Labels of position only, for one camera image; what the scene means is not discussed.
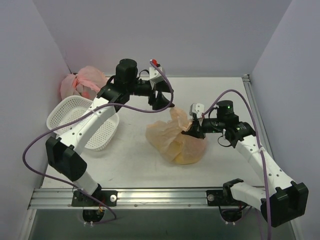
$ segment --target black mounting bracket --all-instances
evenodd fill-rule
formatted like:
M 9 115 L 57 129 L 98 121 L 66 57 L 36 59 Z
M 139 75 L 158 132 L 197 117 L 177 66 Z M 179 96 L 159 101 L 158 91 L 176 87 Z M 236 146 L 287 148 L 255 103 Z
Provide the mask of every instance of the black mounting bracket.
M 222 189 L 215 189 L 215 190 L 207 190 L 206 191 L 206 202 L 210 207 L 223 207 L 223 206 L 235 206 L 238 207 L 239 204 L 244 206 L 246 203 L 237 201 L 234 199 L 230 199 L 224 196 Z
M 108 207 L 117 206 L 118 192 L 116 190 L 100 190 L 93 197 L 103 202 Z M 72 207 L 96 207 L 99 203 L 76 190 L 72 197 Z

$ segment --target black clamp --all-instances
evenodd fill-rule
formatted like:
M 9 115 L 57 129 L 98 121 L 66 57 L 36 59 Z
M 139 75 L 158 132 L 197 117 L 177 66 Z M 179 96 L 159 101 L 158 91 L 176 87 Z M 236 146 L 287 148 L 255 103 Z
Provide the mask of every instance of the black clamp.
M 237 201 L 232 197 L 232 193 L 231 193 L 231 187 L 233 187 L 233 185 L 238 184 L 238 183 L 243 183 L 244 181 L 240 178 L 228 181 L 226 183 L 223 184 L 223 196 L 228 200 L 228 201 Z
M 103 202 L 108 207 L 115 207 L 118 200 L 118 192 L 116 190 L 102 190 L 100 184 L 92 194 L 92 197 Z M 99 203 L 84 195 L 82 192 L 76 190 L 72 197 L 72 207 L 96 207 Z

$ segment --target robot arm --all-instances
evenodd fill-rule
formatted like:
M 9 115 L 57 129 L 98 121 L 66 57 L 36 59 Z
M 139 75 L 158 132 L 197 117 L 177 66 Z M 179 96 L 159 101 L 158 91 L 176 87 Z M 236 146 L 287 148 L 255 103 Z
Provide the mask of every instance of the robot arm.
M 169 104 L 169 101 L 162 92 L 169 93 L 169 86 L 153 67 L 150 68 L 150 72 L 152 75 L 150 75 L 149 81 L 141 80 L 137 77 L 137 63 L 131 59 L 121 60 L 116 67 L 115 76 L 112 76 L 101 88 L 83 115 L 108 103 L 125 104 L 129 101 L 130 95 L 148 97 L 148 103 L 153 110 L 164 108 Z M 89 195 L 94 195 L 101 186 L 86 171 L 87 163 L 80 157 L 80 154 L 92 135 L 120 108 L 120 106 L 101 108 L 77 124 L 70 126 L 70 129 L 57 139 L 50 137 L 45 143 L 49 165 Z
M 262 182 L 264 182 L 264 172 L 260 151 L 263 151 L 270 195 L 271 225 L 277 227 L 302 216 L 306 210 L 309 193 L 306 185 L 296 184 L 263 147 L 258 149 L 255 131 L 247 122 L 239 121 L 239 117 L 234 113 L 232 101 L 223 100 L 218 102 L 217 106 L 217 118 L 199 119 L 204 106 L 194 103 L 190 107 L 190 115 L 193 117 L 192 125 L 182 134 L 204 139 L 208 133 L 221 133 L 247 160 Z M 264 219 L 267 220 L 264 190 L 250 186 L 241 179 L 234 179 L 223 184 L 223 196 L 226 199 L 253 206 L 260 210 Z

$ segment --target orange plastic bag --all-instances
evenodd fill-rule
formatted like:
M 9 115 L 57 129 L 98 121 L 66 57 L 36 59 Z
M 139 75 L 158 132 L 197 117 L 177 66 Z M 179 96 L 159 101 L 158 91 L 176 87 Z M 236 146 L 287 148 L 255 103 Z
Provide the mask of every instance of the orange plastic bag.
M 61 82 L 60 94 L 61 98 L 72 95 L 82 96 L 93 100 L 97 93 L 107 83 L 106 76 L 93 66 L 86 66 L 74 74 L 68 74 Z
M 170 109 L 171 119 L 168 122 L 156 121 L 146 126 L 146 139 L 169 162 L 175 164 L 194 164 L 204 155 L 207 139 L 198 139 L 181 134 L 187 131 L 192 120 L 186 112 L 178 107 Z

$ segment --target red component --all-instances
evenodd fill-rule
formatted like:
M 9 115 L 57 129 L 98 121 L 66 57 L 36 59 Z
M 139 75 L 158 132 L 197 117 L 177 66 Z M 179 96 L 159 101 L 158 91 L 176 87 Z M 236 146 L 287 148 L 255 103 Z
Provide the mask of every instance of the red component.
M 106 199 L 103 198 L 103 200 L 101 202 L 103 202 L 105 204 Z M 102 207 L 102 205 L 99 203 L 99 207 Z
M 154 65 L 156 65 L 157 67 L 159 67 L 159 64 L 158 64 L 157 60 L 152 59 L 152 63 L 153 63 Z

